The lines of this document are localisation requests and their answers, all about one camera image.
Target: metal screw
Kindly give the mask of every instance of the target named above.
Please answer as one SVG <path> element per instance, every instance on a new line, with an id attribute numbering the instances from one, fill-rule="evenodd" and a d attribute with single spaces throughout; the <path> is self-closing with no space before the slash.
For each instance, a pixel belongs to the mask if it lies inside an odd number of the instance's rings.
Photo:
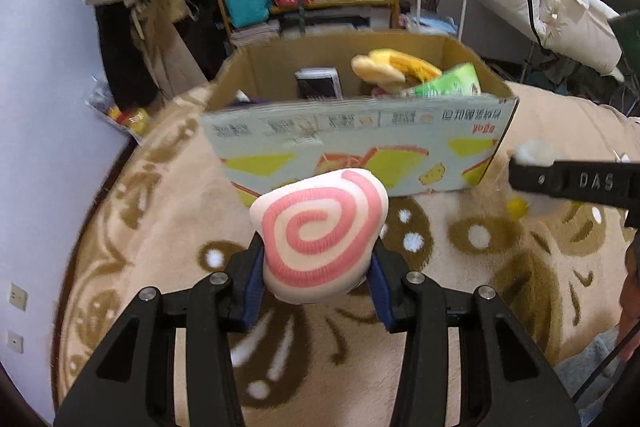
<path id="1" fill-rule="evenodd" d="M 424 276 L 424 273 L 422 272 L 409 272 L 406 275 L 406 279 L 411 283 L 411 284 L 421 284 L 424 282 L 424 280 L 426 279 L 426 277 Z"/>
<path id="2" fill-rule="evenodd" d="M 229 280 L 229 276 L 224 272 L 213 272 L 209 277 L 211 284 L 224 284 Z"/>
<path id="3" fill-rule="evenodd" d="M 490 301 L 495 297 L 496 294 L 495 290 L 491 288 L 491 286 L 480 286 L 478 288 L 478 295 L 483 299 L 487 299 L 488 301 Z"/>
<path id="4" fill-rule="evenodd" d="M 155 288 L 151 288 L 151 286 L 147 286 L 146 288 L 142 288 L 140 293 L 138 293 L 138 297 L 140 297 L 143 301 L 151 301 L 156 298 L 158 292 Z"/>

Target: electrical outlet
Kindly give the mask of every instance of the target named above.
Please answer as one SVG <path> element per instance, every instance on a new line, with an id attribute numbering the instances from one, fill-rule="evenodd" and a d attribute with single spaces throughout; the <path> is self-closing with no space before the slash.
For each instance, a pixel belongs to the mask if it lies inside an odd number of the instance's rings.
<path id="1" fill-rule="evenodd" d="M 12 351 L 16 353 L 23 353 L 22 345 L 24 344 L 24 338 L 18 333 L 14 333 L 13 331 L 6 332 L 6 345 Z"/>
<path id="2" fill-rule="evenodd" d="M 11 283 L 11 288 L 9 290 L 9 304 L 14 305 L 16 308 L 22 311 L 26 311 L 27 309 L 27 292 L 20 288 L 20 286 L 16 286 L 14 283 Z"/>

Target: green snack package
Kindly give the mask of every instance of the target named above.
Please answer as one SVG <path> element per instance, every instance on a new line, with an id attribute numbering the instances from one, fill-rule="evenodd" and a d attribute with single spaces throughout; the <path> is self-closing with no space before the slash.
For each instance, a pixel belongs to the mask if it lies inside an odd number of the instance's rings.
<path id="1" fill-rule="evenodd" d="M 476 68 L 470 62 L 460 64 L 455 68 L 445 71 L 442 76 L 435 78 L 431 82 L 425 82 L 420 86 L 402 92 L 405 96 L 475 96 L 481 94 L 480 82 L 476 74 Z"/>

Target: beige blanket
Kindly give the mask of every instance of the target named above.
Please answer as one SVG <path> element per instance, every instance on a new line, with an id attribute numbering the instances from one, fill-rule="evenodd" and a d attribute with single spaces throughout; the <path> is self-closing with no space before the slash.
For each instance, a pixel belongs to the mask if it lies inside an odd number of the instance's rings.
<path id="1" fill-rule="evenodd" d="M 384 241 L 442 285 L 464 291 L 494 285 L 556 363 L 617 323 L 633 230 L 622 228 L 620 211 L 593 204 L 510 220 L 508 151 L 539 137 L 574 159 L 612 161 L 626 153 L 640 161 L 640 126 L 586 100 L 511 87 L 520 107 L 481 184 L 392 199 Z M 252 237 L 248 210 L 198 127 L 214 89 L 192 90 L 161 113 L 82 237 L 61 331 L 61 397 L 140 288 L 190 287 Z M 377 323 L 366 289 L 302 307 L 267 297 L 258 327 L 231 339 L 247 425 L 388 425 L 403 341 Z M 183 352 L 179 335 L 179 425 L 188 424 Z M 448 421 L 455 425 L 459 362 L 451 358 Z"/>

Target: person's hand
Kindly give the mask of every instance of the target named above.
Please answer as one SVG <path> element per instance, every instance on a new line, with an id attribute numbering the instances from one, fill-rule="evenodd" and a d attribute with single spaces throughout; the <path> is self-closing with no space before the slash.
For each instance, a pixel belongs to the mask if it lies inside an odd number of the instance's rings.
<path id="1" fill-rule="evenodd" d="M 626 337 L 626 334 L 640 321 L 640 283 L 638 282 L 638 266 L 636 265 L 635 241 L 626 250 L 626 272 L 625 283 L 620 294 L 620 305 L 622 315 L 620 315 L 620 332 L 616 345 Z M 640 333 L 626 344 L 620 351 L 619 357 L 622 360 L 631 358 L 635 350 L 640 346 Z"/>

